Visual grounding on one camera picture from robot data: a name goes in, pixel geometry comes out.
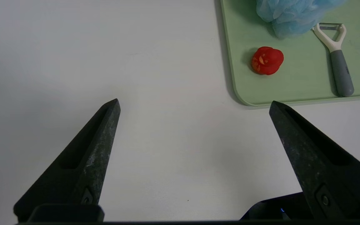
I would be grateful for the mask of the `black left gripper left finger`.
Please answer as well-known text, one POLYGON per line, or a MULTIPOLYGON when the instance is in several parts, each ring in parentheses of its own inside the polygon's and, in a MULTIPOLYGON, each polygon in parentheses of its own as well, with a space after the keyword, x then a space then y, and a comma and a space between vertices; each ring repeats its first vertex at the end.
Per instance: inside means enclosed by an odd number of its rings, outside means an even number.
POLYGON ((99 205, 121 108, 103 104, 14 205, 19 223, 101 223, 99 205))

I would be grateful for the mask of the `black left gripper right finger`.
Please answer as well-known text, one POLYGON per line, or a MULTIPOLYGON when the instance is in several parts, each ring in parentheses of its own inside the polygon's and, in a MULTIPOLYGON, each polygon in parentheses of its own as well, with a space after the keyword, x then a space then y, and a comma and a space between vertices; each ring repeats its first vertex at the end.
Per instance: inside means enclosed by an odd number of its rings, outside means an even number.
POLYGON ((360 219, 360 161, 286 104, 269 115, 316 219, 360 219))

